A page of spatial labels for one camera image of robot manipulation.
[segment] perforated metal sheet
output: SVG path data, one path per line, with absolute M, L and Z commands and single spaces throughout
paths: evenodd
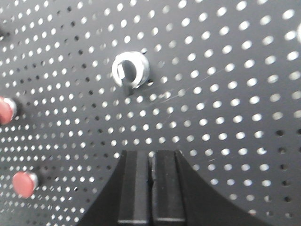
M 3 225 L 73 226 L 121 150 L 180 149 L 212 187 L 276 226 L 301 222 L 300 1 L 2 0 Z M 125 97 L 117 54 L 151 81 Z M 28 200 L 11 178 L 38 169 Z

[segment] scratch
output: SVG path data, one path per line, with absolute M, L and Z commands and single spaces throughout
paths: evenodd
M 164 101 L 160 102 L 160 104 L 165 103 L 166 101 L 169 101 L 169 100 L 171 100 L 171 99 L 174 99 L 174 98 L 176 98 L 176 97 L 178 97 L 178 96 L 179 96 L 179 95 L 175 95 L 174 97 L 171 97 L 171 98 L 169 98 L 169 99 L 167 99 L 167 100 L 164 100 Z
M 170 116 L 171 116 L 171 115 L 169 115 L 169 116 L 167 117 L 167 119 L 164 121 L 164 123 L 162 123 L 162 125 L 164 125 L 164 124 L 168 121 L 168 119 L 170 118 Z
M 221 70 L 219 70 L 217 73 L 208 75 L 207 77 L 201 79 L 201 80 L 198 81 L 197 83 L 195 83 L 195 84 L 193 84 L 192 86 L 188 87 L 185 91 L 188 91 L 189 89 L 191 89 L 191 88 L 194 87 L 195 85 L 197 85 L 197 84 L 199 84 L 199 83 L 205 81 L 206 79 L 209 79 L 211 76 L 217 75 L 219 72 L 222 72 L 223 70 L 224 70 L 224 69 L 221 69 Z

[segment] red button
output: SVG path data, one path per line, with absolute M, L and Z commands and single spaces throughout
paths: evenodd
M 29 172 L 17 172 L 13 176 L 13 187 L 15 192 L 25 199 L 29 198 L 33 194 L 37 184 L 34 177 L 36 177 L 36 175 L 31 175 Z
M 5 125 L 11 122 L 14 115 L 13 109 L 0 97 L 0 124 Z

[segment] red knob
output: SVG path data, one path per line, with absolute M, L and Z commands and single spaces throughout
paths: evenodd
M 10 98 L 0 97 L 0 124 L 9 124 L 16 115 L 16 103 Z
M 29 198 L 37 186 L 38 177 L 35 173 L 17 172 L 13 176 L 14 190 L 18 195 L 21 195 L 22 198 Z

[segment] pegboard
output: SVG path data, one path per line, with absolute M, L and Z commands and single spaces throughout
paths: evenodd
M 2 0 L 0 219 L 75 226 L 122 150 L 182 151 L 212 188 L 275 226 L 301 222 L 300 1 Z M 150 79 L 129 97 L 116 55 Z M 43 181 L 24 200 L 12 176 Z

